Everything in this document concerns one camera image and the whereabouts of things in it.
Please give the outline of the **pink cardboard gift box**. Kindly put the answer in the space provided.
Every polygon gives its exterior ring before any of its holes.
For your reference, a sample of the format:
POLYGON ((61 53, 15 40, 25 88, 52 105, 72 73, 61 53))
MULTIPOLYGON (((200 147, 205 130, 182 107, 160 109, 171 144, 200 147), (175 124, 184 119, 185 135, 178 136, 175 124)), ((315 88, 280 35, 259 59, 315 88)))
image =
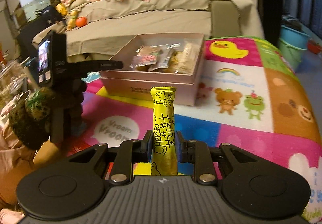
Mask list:
POLYGON ((204 34, 137 35, 112 59, 123 68, 100 73, 109 95, 151 100, 152 87, 174 86, 175 103, 193 106, 204 62, 204 34))

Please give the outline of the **yellow cheese stick packet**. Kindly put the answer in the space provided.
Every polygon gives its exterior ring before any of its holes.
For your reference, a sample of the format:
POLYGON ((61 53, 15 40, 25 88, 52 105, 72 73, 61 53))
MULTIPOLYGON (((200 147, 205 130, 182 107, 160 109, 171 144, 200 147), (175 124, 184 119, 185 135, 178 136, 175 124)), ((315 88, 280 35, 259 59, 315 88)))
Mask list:
POLYGON ((177 175, 174 100, 176 88, 152 87, 153 99, 153 146, 151 174, 177 175))

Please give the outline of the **hawthorn lollipop red packet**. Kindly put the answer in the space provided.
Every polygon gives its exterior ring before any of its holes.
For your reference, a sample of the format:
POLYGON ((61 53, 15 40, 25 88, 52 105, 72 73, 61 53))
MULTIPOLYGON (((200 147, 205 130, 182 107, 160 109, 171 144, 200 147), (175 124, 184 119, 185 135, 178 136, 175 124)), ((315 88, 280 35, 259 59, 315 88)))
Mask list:
POLYGON ((161 46, 141 46, 133 56, 130 68, 137 71, 148 71, 158 62, 162 52, 161 46))

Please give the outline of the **lollipop packet with barcode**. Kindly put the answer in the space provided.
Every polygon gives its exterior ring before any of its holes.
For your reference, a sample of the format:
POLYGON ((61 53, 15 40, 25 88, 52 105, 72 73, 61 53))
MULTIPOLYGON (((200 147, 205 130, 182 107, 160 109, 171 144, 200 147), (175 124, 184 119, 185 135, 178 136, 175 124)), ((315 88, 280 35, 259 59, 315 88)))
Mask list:
POLYGON ((180 47, 180 44, 166 44, 166 45, 159 45, 159 52, 157 54, 157 62, 152 64, 148 71, 149 72, 156 72, 157 70, 166 69, 169 67, 169 61, 174 52, 180 47))

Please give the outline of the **packaged rice cracker bar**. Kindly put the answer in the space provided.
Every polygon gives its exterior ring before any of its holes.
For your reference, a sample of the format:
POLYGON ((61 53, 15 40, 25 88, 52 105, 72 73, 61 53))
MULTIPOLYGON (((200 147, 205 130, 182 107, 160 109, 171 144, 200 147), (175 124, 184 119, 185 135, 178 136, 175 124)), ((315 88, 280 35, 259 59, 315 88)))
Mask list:
POLYGON ((197 44, 187 42, 183 51, 179 52, 177 73, 191 75, 194 71, 195 63, 198 60, 200 48, 197 44))

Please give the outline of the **orange toy ball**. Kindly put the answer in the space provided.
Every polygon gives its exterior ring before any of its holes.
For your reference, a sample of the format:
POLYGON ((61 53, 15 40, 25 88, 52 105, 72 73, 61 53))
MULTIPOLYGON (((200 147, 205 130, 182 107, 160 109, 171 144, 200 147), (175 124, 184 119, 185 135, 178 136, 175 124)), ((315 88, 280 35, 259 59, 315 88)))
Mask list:
POLYGON ((87 24, 87 18, 86 17, 78 17, 75 21, 75 25, 78 28, 81 28, 87 24))

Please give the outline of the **person with dark hair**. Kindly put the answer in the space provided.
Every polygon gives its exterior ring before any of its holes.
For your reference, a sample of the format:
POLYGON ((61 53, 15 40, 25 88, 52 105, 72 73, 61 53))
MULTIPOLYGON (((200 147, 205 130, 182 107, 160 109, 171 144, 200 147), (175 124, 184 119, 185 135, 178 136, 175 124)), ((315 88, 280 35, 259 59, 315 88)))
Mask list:
POLYGON ((18 223, 16 188, 22 178, 50 161, 41 146, 49 140, 51 108, 57 100, 49 88, 21 97, 1 128, 1 223, 18 223))

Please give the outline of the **colourful cartoon play mat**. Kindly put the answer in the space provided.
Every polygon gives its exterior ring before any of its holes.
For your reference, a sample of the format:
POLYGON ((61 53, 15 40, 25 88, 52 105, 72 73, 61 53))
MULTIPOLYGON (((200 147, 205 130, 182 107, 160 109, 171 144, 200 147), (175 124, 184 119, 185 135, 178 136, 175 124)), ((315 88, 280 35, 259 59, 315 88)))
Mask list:
MULTIPOLYGON (((205 42, 195 83, 174 86, 175 126, 209 146, 231 143, 302 175, 311 187, 304 218, 321 220, 321 136, 306 92, 281 51, 265 40, 233 37, 205 42)), ((161 74, 105 72, 88 80, 85 125, 67 140, 75 154, 99 142, 118 146, 152 127, 150 89, 161 74)))

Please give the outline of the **beige covered sofa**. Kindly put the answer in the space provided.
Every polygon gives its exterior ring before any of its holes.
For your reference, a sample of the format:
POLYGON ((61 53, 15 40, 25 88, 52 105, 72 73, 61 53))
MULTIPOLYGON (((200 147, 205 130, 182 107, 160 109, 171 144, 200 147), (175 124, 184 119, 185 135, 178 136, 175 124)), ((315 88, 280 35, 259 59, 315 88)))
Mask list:
POLYGON ((79 15, 87 24, 66 33, 69 62, 107 60, 139 34, 264 37, 252 0, 101 0, 79 15))

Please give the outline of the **green plastic bucket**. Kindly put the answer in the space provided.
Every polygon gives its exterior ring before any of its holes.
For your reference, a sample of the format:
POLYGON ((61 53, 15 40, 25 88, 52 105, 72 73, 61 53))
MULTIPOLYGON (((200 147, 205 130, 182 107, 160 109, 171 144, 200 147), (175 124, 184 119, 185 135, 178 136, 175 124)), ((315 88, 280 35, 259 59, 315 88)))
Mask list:
POLYGON ((295 47, 281 38, 278 40, 278 48, 283 58, 289 63, 293 71, 296 72, 302 63, 303 55, 307 49, 295 47))

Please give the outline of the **teal plastic bucket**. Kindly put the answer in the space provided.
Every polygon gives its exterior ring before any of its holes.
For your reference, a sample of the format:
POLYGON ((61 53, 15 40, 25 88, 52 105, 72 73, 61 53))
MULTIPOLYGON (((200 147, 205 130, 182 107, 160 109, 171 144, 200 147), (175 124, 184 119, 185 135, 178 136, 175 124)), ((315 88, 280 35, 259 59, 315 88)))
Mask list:
POLYGON ((281 25, 280 38, 290 45, 298 48, 306 48, 310 36, 302 31, 281 25))

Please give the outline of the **red plastic basin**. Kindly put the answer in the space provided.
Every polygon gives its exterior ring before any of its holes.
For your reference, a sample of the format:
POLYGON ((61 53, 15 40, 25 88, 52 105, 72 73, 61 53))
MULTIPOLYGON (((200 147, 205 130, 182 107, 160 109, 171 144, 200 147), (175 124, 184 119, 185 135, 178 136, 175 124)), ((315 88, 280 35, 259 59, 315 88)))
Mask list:
POLYGON ((307 49, 314 54, 321 53, 321 45, 319 45, 314 40, 308 40, 307 49))

